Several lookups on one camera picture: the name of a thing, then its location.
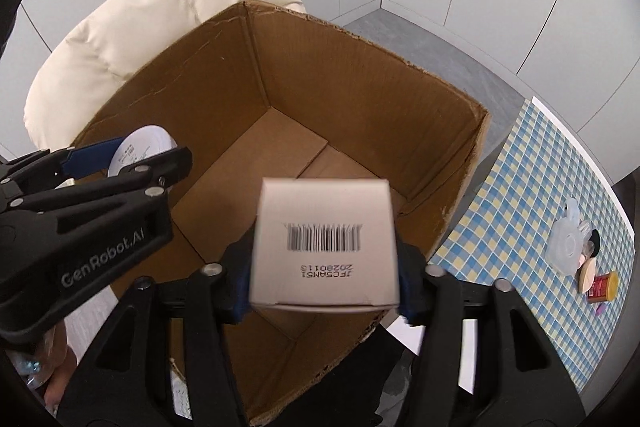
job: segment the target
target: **table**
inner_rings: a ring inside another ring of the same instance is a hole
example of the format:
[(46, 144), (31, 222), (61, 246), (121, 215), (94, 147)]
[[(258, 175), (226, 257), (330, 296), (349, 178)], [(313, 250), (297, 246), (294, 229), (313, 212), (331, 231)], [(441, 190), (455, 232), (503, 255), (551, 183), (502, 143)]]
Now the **table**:
[[(598, 229), (597, 273), (616, 270), (616, 299), (596, 317), (574, 277), (555, 272), (543, 253), (551, 225), (574, 197)], [(634, 262), (634, 231), (606, 178), (539, 100), (524, 103), (489, 176), (431, 258), (462, 280), (513, 282), (578, 391), (593, 374), (620, 317)]]

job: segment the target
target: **white box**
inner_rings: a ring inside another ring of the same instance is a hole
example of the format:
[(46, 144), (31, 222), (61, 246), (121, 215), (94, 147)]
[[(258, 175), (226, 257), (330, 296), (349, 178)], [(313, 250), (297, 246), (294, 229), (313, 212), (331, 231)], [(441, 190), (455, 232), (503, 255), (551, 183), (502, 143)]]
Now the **white box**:
[(385, 310), (399, 302), (386, 180), (265, 179), (250, 301), (309, 312)]

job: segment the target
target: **white cup lid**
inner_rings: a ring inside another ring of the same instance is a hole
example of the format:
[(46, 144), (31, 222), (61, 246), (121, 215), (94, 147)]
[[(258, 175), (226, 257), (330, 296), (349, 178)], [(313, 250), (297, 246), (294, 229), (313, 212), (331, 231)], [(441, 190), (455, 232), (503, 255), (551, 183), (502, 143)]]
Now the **white cup lid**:
[(580, 268), (580, 278), (578, 279), (578, 291), (580, 293), (587, 293), (589, 288), (593, 286), (593, 281), (596, 278), (596, 263), (596, 258), (591, 257)]
[(116, 150), (109, 165), (108, 176), (117, 176), (127, 165), (139, 162), (149, 156), (166, 152), (177, 147), (174, 139), (162, 127), (147, 125), (133, 131)]

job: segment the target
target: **gray floor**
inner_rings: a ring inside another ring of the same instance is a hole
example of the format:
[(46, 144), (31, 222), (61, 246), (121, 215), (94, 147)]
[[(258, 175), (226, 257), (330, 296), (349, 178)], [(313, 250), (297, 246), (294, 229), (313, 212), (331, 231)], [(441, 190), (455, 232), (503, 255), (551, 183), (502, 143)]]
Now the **gray floor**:
[(482, 157), (509, 134), (524, 98), (469, 55), (420, 26), (383, 9), (347, 24), (345, 29), (437, 74), (482, 103), (492, 115)]

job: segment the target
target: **plastic container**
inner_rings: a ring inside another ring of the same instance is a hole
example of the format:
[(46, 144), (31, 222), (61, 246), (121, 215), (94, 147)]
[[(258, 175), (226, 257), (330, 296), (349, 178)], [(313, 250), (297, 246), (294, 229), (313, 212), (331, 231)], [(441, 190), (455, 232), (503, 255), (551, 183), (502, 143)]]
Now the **plastic container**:
[(612, 301), (616, 298), (619, 284), (620, 280), (616, 272), (598, 275), (587, 292), (587, 301), (590, 304)]
[(585, 241), (587, 241), (588, 238), (591, 237), (591, 232), (593, 232), (591, 223), (589, 221), (581, 222), (580, 225), (578, 225), (578, 230), (580, 230), (580, 233), (582, 234), (582, 237)]
[(590, 259), (591, 257), (595, 257), (593, 254), (594, 252), (595, 252), (595, 245), (593, 244), (592, 241), (587, 241), (582, 247), (582, 255), (584, 256), (585, 259)]
[(561, 217), (551, 227), (545, 260), (561, 274), (574, 275), (580, 267), (583, 245), (584, 238), (575, 221)]
[(569, 198), (566, 200), (565, 207), (566, 217), (577, 227), (580, 224), (580, 207), (578, 206), (578, 200)]

